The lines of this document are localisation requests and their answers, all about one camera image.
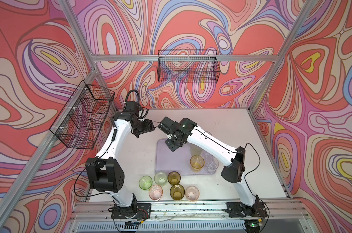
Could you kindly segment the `pale green glass front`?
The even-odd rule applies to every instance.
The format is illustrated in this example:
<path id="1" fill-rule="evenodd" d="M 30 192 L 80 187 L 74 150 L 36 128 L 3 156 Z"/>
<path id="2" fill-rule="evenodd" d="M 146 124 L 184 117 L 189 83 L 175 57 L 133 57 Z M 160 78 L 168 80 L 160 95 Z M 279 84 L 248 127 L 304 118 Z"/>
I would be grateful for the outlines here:
<path id="1" fill-rule="evenodd" d="M 201 153 L 202 153 L 202 151 L 203 151 L 203 149 L 202 148 L 200 148 L 199 146 L 196 146 L 195 144 L 191 144 L 190 145 L 190 151 L 191 151 L 191 156 L 195 156 L 195 155 L 198 155 L 198 156 L 200 156 L 201 155 Z"/>

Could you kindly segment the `yellow glass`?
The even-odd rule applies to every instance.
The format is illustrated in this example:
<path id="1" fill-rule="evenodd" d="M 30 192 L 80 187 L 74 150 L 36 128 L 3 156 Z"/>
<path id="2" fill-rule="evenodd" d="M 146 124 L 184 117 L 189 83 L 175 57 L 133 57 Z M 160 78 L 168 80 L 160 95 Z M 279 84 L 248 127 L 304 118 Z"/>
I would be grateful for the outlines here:
<path id="1" fill-rule="evenodd" d="M 190 165 L 194 171 L 200 171 L 205 165 L 205 160 L 200 155 L 194 155 L 190 158 Z"/>

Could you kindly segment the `small clear glass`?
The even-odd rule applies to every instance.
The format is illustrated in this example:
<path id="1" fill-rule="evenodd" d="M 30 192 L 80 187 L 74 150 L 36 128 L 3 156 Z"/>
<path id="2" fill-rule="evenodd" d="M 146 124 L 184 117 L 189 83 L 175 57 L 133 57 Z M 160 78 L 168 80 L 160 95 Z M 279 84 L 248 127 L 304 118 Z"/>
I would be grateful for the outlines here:
<path id="1" fill-rule="evenodd" d="M 205 159 L 205 160 L 207 160 L 207 159 L 209 159 L 209 158 L 211 158 L 212 157 L 212 155 L 210 154 L 210 153 L 208 153 L 207 151 L 205 151 L 205 150 L 202 150 L 202 157 Z"/>

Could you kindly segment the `dark olive glass back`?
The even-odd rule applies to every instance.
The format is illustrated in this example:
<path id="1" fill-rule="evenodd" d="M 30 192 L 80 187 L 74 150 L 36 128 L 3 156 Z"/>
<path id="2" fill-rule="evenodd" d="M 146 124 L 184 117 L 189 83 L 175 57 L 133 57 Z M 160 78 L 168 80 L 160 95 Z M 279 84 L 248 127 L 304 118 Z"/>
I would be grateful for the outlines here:
<path id="1" fill-rule="evenodd" d="M 167 179 L 171 185 L 177 185 L 181 181 L 181 175 L 176 171 L 172 171 L 168 174 Z"/>

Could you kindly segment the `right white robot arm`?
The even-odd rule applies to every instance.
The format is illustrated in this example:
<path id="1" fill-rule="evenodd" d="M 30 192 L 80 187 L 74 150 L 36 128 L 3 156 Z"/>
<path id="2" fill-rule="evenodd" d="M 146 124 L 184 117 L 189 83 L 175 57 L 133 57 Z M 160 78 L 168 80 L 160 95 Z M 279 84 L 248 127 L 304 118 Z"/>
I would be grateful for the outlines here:
<path id="1" fill-rule="evenodd" d="M 222 178 L 234 185 L 241 204 L 252 208 L 258 205 L 259 198 L 246 180 L 245 147 L 235 148 L 221 142 L 188 118 L 176 122 L 165 117 L 157 128 L 167 135 L 165 143 L 171 151 L 176 151 L 188 142 L 217 158 L 224 165 Z"/>

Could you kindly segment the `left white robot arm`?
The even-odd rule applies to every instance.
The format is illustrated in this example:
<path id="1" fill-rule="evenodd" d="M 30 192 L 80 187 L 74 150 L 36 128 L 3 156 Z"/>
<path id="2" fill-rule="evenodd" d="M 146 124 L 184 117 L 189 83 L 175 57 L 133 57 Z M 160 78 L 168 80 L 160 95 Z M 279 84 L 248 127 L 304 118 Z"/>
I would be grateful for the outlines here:
<path id="1" fill-rule="evenodd" d="M 130 207 L 135 195 L 124 185 L 125 173 L 117 157 L 130 134 L 136 138 L 155 130 L 153 121 L 140 119 L 134 112 L 117 112 L 111 119 L 109 137 L 95 158 L 86 161 L 85 167 L 91 189 L 96 195 L 108 195 L 119 207 Z"/>

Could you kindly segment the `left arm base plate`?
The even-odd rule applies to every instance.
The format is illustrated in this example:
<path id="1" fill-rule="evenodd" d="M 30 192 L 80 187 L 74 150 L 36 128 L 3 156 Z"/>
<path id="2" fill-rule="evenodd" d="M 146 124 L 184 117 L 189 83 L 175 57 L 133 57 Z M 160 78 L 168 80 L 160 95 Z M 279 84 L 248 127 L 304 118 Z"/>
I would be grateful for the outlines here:
<path id="1" fill-rule="evenodd" d="M 137 203 L 130 207 L 114 206 L 111 208 L 111 218 L 146 220 L 151 217 L 151 203 Z"/>

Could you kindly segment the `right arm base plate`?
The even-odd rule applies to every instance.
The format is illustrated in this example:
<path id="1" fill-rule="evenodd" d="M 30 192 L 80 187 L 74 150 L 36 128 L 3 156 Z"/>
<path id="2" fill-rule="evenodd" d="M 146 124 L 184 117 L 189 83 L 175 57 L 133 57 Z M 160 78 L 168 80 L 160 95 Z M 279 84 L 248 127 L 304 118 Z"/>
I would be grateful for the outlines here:
<path id="1" fill-rule="evenodd" d="M 229 217 L 265 218 L 268 216 L 267 210 L 263 202 L 255 202 L 253 206 L 247 206 L 241 202 L 228 202 L 225 212 Z"/>

